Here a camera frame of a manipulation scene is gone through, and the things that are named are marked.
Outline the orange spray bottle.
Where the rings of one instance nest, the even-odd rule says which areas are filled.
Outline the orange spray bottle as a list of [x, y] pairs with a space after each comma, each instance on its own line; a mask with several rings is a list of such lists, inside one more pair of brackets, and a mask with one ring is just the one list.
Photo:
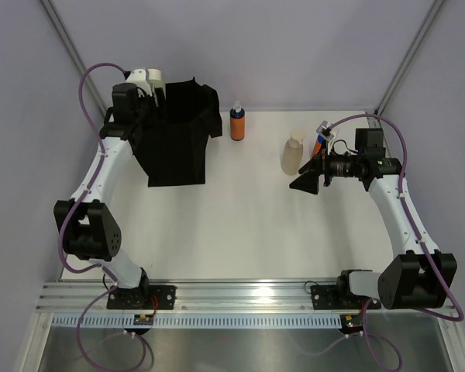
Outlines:
[[318, 135], [315, 144], [312, 149], [311, 158], [319, 155], [326, 144], [326, 140], [323, 136]]
[[229, 111], [230, 136], [235, 141], [245, 137], [245, 110], [239, 101], [235, 101]]

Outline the black canvas bag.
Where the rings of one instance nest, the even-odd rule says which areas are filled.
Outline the black canvas bag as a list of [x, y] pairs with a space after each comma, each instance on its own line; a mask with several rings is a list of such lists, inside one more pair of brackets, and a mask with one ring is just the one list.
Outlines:
[[204, 184], [208, 140], [222, 135], [219, 95], [194, 78], [165, 88], [165, 111], [143, 130], [135, 157], [150, 188]]

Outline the pale green round bottle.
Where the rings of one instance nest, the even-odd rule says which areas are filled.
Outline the pale green round bottle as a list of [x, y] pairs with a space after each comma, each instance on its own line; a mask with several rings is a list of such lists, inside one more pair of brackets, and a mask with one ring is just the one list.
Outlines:
[[157, 88], [161, 88], [163, 92], [166, 92], [162, 71], [153, 68], [148, 68], [146, 71], [151, 91], [155, 92]]

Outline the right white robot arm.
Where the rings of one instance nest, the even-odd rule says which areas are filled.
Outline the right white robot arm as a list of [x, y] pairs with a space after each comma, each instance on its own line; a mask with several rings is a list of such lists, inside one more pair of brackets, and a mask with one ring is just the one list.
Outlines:
[[319, 193], [335, 177], [356, 178], [376, 204], [391, 241], [394, 258], [381, 273], [344, 270], [336, 280], [336, 300], [345, 308], [373, 298], [386, 309], [440, 308], [457, 269], [451, 253], [430, 239], [401, 176], [399, 159], [384, 148], [382, 129], [357, 129], [356, 153], [322, 148], [291, 182], [293, 190]]

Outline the beige pump bottle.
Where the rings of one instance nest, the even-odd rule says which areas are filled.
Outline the beige pump bottle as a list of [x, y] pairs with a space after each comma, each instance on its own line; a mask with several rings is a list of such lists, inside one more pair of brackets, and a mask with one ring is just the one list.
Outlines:
[[296, 175], [304, 152], [305, 131], [293, 129], [284, 145], [281, 157], [281, 169], [286, 175]]

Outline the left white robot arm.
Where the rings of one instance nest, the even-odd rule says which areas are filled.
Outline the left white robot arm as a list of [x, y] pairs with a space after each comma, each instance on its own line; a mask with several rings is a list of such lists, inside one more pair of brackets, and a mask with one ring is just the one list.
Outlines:
[[142, 88], [124, 82], [112, 89], [102, 128], [96, 130], [98, 149], [84, 180], [66, 201], [53, 208], [59, 230], [58, 253], [72, 274], [101, 269], [112, 279], [110, 309], [152, 309], [158, 293], [146, 271], [122, 249], [122, 231], [109, 206], [119, 176], [138, 149], [143, 131], [164, 116], [164, 88]]

